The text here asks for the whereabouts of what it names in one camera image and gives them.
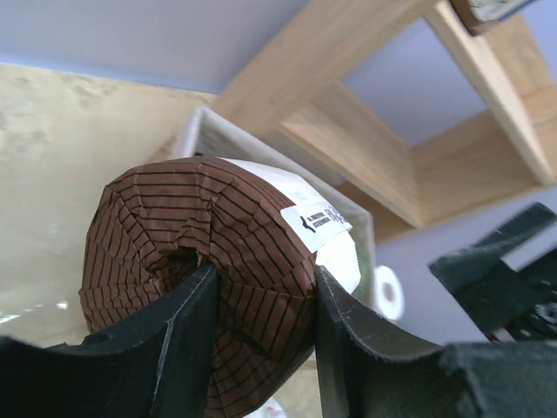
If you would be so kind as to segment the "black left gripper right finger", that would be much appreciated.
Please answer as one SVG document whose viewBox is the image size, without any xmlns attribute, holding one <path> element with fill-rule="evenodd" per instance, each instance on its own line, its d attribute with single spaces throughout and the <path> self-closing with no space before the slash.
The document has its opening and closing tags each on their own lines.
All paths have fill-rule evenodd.
<svg viewBox="0 0 557 418">
<path fill-rule="evenodd" d="M 481 417 L 469 368 L 383 319 L 322 266 L 315 350 L 325 417 Z"/>
</svg>

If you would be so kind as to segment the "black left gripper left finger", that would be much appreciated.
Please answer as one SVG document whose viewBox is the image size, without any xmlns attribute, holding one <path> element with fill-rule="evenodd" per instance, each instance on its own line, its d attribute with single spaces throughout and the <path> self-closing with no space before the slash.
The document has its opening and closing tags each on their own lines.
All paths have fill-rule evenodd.
<svg viewBox="0 0 557 418">
<path fill-rule="evenodd" d="M 3 417 L 201 417 L 218 316 L 218 275 L 183 284 L 77 346 L 1 339 Z"/>
</svg>

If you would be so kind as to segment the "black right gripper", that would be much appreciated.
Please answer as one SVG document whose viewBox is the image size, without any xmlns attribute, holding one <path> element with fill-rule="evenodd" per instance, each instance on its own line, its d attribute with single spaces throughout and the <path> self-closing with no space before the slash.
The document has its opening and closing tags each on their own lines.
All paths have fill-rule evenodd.
<svg viewBox="0 0 557 418">
<path fill-rule="evenodd" d="M 504 260 L 545 231 L 556 235 L 556 213 L 534 203 L 428 265 L 490 341 L 556 339 L 556 246 L 519 263 Z"/>
</svg>

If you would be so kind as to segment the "brown-topped paper roll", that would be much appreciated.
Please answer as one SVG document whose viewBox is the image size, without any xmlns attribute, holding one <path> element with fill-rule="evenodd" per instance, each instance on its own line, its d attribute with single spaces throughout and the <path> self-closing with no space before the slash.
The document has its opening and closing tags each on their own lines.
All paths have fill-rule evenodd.
<svg viewBox="0 0 557 418">
<path fill-rule="evenodd" d="M 317 207 L 240 163 L 170 159 L 104 186 L 84 243 L 79 299 L 90 334 L 175 302 L 205 369 L 200 414 L 245 417 L 317 351 Z"/>
</svg>

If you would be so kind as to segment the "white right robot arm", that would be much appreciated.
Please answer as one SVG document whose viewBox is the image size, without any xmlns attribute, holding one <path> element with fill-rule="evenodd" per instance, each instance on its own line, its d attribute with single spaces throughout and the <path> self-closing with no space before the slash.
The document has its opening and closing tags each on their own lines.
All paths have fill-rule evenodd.
<svg viewBox="0 0 557 418">
<path fill-rule="evenodd" d="M 397 275 L 399 325 L 433 343 L 556 336 L 556 191 L 379 245 Z"/>
</svg>

